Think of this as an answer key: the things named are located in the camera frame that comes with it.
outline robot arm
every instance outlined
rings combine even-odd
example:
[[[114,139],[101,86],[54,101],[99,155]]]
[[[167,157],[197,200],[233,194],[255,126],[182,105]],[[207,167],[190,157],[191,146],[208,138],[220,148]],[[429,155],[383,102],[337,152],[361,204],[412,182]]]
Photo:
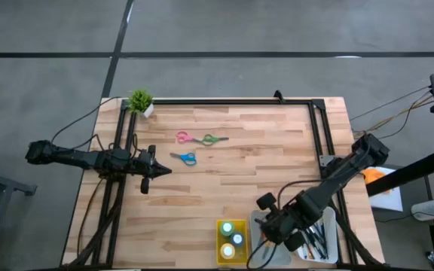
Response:
[[[317,187],[301,191],[281,209],[274,204],[276,198],[267,193],[257,200],[261,210],[270,209],[261,231],[269,241],[279,245],[284,242],[290,251],[304,243],[301,233],[322,217],[322,211],[332,199],[332,195],[346,186],[361,170],[378,166],[388,157],[389,149],[373,135],[367,134],[353,144],[353,152],[345,158],[334,158],[324,170],[324,179]]]
[[[62,163],[82,169],[94,169],[101,177],[118,172],[156,178],[172,172],[171,169],[157,162],[154,145],[150,145],[148,151],[140,151],[137,158],[131,155],[129,151],[121,148],[86,152],[58,147],[48,140],[41,140],[29,144],[26,160],[35,165]]]

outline butcher block tabletop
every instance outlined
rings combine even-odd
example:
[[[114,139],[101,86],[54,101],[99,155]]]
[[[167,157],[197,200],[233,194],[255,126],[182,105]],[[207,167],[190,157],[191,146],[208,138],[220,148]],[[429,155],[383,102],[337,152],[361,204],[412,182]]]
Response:
[[[323,98],[337,155],[350,153],[353,134],[341,97]],[[115,138],[120,99],[102,105],[95,134],[103,146]],[[317,120],[322,148],[326,142],[319,112]],[[130,114],[124,125],[122,146]],[[179,144],[176,133],[187,131],[197,139],[206,134],[228,137],[211,147],[196,142]],[[277,195],[289,181],[319,178],[316,149],[306,105],[156,105],[149,119],[138,116],[138,148],[156,145],[157,161],[173,173],[150,182],[148,195],[140,193],[142,177],[127,176],[115,249],[114,268],[216,268],[215,222],[246,219],[258,206],[255,201],[267,192]],[[92,142],[91,150],[100,150]],[[186,166],[170,153],[195,153],[197,165]],[[76,258],[77,236],[98,175],[85,171],[62,263]],[[94,234],[102,204],[105,180],[99,186],[84,225],[80,250]],[[300,184],[283,192],[283,201],[317,184]],[[350,226],[363,245],[383,261],[380,241],[362,177],[344,188]],[[102,257],[105,259],[106,239]],[[339,233],[343,259],[346,244]],[[291,254],[292,268],[331,266],[301,260]]]

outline scissor handle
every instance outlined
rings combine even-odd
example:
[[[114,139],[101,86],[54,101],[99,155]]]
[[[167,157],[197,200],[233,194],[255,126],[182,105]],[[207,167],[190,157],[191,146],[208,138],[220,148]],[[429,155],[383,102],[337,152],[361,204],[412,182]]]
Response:
[[[195,154],[194,153],[188,153],[185,156],[190,160],[195,160]]]
[[[196,160],[184,160],[185,165],[187,166],[193,166],[197,163]]]
[[[210,145],[214,145],[215,142],[202,140],[200,143],[202,143],[202,145],[205,146],[210,146]]]
[[[182,161],[184,161],[185,165],[187,166],[193,166],[197,163],[194,153],[183,154],[180,156],[180,158],[182,158]]]
[[[215,142],[215,141],[217,141],[217,138],[216,138],[216,137],[213,137],[213,136],[210,135],[210,134],[206,134],[206,135],[204,135],[204,136],[203,136],[203,139],[206,140],[206,141],[211,141],[211,142]]]
[[[179,131],[177,132],[177,142],[184,143],[192,140],[193,138],[187,134],[187,132]]]

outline yellow container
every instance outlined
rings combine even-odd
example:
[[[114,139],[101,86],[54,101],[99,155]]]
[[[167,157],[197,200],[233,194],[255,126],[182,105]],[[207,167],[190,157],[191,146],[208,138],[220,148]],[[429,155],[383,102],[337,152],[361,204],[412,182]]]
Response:
[[[232,259],[225,260],[220,255],[220,248],[225,243],[230,243],[230,237],[223,236],[220,233],[220,226],[222,223],[230,221],[234,225],[234,232],[237,231],[242,233],[244,236],[244,243],[241,247],[235,248],[235,256]],[[247,225],[245,219],[225,219],[225,220],[217,220],[217,224],[215,227],[215,255],[218,265],[231,265],[231,264],[246,264],[247,258],[249,256],[249,250],[247,248],[248,240],[247,240]]]

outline green cap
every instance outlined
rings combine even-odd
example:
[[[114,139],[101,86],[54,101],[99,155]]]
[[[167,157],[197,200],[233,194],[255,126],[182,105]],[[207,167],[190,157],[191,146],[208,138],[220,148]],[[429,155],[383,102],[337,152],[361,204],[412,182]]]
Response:
[[[220,225],[220,233],[223,236],[230,236],[234,232],[234,225],[230,221],[224,221]]]

